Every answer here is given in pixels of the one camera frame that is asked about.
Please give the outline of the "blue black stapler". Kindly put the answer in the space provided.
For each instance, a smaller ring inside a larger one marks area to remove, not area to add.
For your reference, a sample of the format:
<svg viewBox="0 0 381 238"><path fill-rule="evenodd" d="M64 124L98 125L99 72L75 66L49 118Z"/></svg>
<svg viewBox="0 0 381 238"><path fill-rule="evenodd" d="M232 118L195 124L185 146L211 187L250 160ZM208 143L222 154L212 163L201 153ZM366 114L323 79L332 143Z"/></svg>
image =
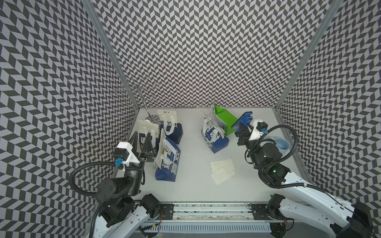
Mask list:
<svg viewBox="0 0 381 238"><path fill-rule="evenodd" d="M249 127L249 125L251 124L252 120L253 120L253 117L252 117L252 114L253 112L252 111L248 111L248 112L244 112L237 120L235 123L233 123L233 125L231 126L232 129L234 129L236 132L239 132L241 129L241 125L243 125L244 127Z"/></svg>

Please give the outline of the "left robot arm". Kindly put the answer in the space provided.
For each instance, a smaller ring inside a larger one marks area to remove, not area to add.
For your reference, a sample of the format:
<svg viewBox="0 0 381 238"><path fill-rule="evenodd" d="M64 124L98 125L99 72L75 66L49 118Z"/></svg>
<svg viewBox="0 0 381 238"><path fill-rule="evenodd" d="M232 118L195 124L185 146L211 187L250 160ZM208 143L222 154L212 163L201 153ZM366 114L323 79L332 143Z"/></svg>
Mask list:
<svg viewBox="0 0 381 238"><path fill-rule="evenodd" d="M91 218L89 238L128 238L136 230L146 238L156 236L148 230L158 227L159 223L142 225L149 219L162 217L160 201L152 194L145 195L140 202L133 199L145 183L146 161L154 156L151 142L146 142L141 152L138 152L138 146L137 132L127 142L117 145L112 164L124 175L106 178L98 185L95 199L99 205Z"/></svg>

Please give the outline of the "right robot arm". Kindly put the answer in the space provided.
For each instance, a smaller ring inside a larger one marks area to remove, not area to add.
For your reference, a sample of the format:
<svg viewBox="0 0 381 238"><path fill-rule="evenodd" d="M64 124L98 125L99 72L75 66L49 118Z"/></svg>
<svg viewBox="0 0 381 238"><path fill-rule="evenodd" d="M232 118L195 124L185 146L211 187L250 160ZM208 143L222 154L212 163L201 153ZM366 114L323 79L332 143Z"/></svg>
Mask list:
<svg viewBox="0 0 381 238"><path fill-rule="evenodd" d="M245 158L258 172L259 179L268 187L287 191L308 205L298 205L281 194L273 194L267 203L267 215L275 220L285 218L302 221L320 229L333 238L373 238L370 208L360 202L351 203L331 195L324 189L302 179L282 165L295 152L299 139L296 131L287 125L269 128L262 120L252 126L236 122L232 128L238 145L246 147ZM267 135L276 129L287 129L293 135L293 145L282 155L276 142Z"/></svg>

